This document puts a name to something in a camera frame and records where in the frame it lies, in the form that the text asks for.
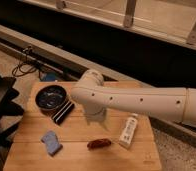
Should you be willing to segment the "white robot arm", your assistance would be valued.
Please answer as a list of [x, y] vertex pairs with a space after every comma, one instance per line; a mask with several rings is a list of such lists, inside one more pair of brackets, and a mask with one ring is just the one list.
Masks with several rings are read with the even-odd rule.
[[83, 106], [86, 116], [100, 115], [112, 108], [196, 127], [195, 88], [106, 87], [102, 74], [89, 69], [70, 95]]

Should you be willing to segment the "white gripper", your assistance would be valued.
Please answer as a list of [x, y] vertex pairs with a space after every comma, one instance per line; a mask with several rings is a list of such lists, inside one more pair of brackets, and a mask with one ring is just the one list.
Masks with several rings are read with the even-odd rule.
[[107, 109], [104, 107], [85, 107], [84, 116], [88, 125], [92, 122], [103, 123], [106, 119]]

